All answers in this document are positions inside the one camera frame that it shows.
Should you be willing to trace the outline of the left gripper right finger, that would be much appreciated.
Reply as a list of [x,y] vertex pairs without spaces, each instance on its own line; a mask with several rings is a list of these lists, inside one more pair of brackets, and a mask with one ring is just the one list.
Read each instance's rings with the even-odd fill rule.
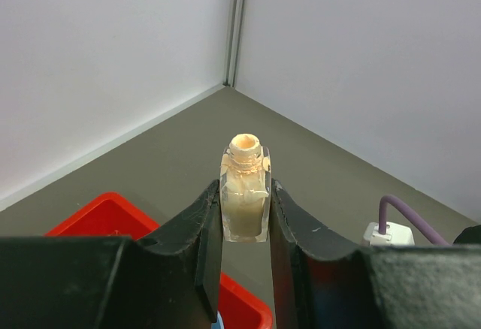
[[480,247],[362,246],[273,181],[271,266],[280,328],[478,328]]

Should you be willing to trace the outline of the nail polish bottle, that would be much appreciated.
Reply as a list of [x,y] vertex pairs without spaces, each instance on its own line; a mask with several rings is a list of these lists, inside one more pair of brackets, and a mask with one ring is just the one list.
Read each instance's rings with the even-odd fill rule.
[[222,154],[219,197],[224,239],[263,243],[268,238],[271,158],[253,134],[234,136]]

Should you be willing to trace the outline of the blue plastic cup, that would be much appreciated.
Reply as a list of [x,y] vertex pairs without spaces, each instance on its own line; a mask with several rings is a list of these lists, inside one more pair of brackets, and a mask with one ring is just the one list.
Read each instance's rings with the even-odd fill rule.
[[220,312],[217,312],[216,322],[211,325],[211,329],[224,329],[224,324]]

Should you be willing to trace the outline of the red plastic tray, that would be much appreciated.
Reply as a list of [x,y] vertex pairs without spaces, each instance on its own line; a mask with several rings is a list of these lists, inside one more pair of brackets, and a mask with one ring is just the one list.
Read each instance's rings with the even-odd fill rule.
[[[138,240],[159,224],[116,192],[99,195],[47,232],[56,236],[130,236]],[[268,305],[224,273],[220,278],[219,306],[225,328],[271,328]]]

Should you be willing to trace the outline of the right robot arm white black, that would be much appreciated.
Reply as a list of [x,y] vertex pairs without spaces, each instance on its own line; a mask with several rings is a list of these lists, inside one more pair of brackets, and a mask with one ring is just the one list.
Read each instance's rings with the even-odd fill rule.
[[465,228],[454,240],[454,245],[481,245],[481,225]]

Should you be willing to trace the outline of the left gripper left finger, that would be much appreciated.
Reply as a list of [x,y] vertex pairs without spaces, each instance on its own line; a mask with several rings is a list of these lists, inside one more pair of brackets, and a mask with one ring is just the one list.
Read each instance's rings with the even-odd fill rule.
[[3,237],[3,328],[209,328],[222,261],[219,181],[160,228]]

